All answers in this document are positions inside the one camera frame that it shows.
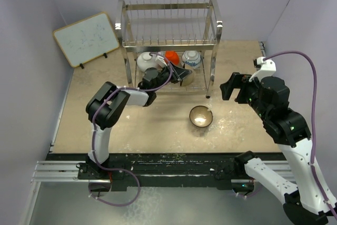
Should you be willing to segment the orange plastic bowl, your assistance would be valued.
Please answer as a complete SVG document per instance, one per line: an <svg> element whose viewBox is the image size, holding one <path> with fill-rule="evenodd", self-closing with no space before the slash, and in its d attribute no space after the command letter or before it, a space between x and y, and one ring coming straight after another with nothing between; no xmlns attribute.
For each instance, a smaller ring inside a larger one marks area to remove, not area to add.
<svg viewBox="0 0 337 225"><path fill-rule="evenodd" d="M166 51L165 57L174 65L179 65L180 63L179 55L175 51Z"/></svg>

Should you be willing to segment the brown beige bowl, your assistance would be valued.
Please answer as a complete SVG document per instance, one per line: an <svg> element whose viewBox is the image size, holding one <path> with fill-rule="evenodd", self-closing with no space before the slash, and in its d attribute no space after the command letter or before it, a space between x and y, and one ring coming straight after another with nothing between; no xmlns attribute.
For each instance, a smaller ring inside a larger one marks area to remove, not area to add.
<svg viewBox="0 0 337 225"><path fill-rule="evenodd" d="M198 128L206 128L213 122L212 111L204 105L197 105L189 112L190 122Z"/></svg>

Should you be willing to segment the white ceramic bowl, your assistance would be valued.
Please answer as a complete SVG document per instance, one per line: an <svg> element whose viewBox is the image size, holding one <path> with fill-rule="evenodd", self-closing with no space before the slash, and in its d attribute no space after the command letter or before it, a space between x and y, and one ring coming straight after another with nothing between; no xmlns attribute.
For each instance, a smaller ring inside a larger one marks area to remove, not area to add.
<svg viewBox="0 0 337 225"><path fill-rule="evenodd" d="M158 64L149 52L141 53L136 60L137 67L140 71L145 72L149 68L158 68Z"/></svg>

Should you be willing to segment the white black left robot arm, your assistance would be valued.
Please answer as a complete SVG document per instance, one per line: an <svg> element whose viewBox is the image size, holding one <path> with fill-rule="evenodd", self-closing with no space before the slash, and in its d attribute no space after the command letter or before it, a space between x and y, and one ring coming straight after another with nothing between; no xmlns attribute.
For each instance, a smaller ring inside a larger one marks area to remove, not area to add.
<svg viewBox="0 0 337 225"><path fill-rule="evenodd" d="M108 146L112 127L118 122L127 105L147 107L156 99L156 91L168 83L182 83L192 75L192 70L172 63L158 70L145 70L138 87L117 86L105 82L86 106L86 113L92 126L92 144L88 159L93 163L90 173L97 179L108 174Z"/></svg>

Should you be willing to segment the blue white patterned bowl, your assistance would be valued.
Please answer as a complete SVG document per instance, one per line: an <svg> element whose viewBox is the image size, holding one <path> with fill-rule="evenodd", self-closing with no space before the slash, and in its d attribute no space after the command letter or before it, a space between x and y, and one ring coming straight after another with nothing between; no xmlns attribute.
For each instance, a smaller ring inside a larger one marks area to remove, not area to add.
<svg viewBox="0 0 337 225"><path fill-rule="evenodd" d="M201 55L198 51L185 51L182 55L182 61L185 65L196 69L201 65Z"/></svg>

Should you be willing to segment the black glossy bowl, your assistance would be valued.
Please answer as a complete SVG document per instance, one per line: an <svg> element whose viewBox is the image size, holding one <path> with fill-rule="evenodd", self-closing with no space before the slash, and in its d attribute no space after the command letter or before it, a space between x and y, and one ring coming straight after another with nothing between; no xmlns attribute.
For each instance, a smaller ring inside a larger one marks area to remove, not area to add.
<svg viewBox="0 0 337 225"><path fill-rule="evenodd" d="M188 75L180 82L181 87L189 86L194 82L195 79L195 70L192 66L184 65L184 69L188 70Z"/></svg>

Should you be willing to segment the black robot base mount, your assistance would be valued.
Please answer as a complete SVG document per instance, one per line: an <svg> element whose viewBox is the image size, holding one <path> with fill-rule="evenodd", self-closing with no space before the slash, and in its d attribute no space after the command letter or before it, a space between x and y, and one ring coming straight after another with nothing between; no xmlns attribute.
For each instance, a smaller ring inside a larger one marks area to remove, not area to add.
<svg viewBox="0 0 337 225"><path fill-rule="evenodd" d="M237 153L112 153L100 169L86 154L48 154L45 161L79 161L79 179L109 180L112 191L128 187L216 188L251 192L257 180L236 164Z"/></svg>

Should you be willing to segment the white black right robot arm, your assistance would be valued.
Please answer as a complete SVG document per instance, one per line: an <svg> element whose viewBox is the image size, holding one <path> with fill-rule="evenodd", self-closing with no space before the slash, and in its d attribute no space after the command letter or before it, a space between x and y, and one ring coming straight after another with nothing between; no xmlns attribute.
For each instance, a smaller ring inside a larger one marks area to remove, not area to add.
<svg viewBox="0 0 337 225"><path fill-rule="evenodd" d="M327 224L328 217L336 215L336 197L328 191L315 165L313 135L305 118L289 107L290 89L274 76L249 79L250 75L232 73L220 85L222 99L229 100L233 90L239 90L235 101L248 104L262 120L266 133L285 156L295 182L280 176L251 151L235 157L235 174L254 178L269 190L293 224Z"/></svg>

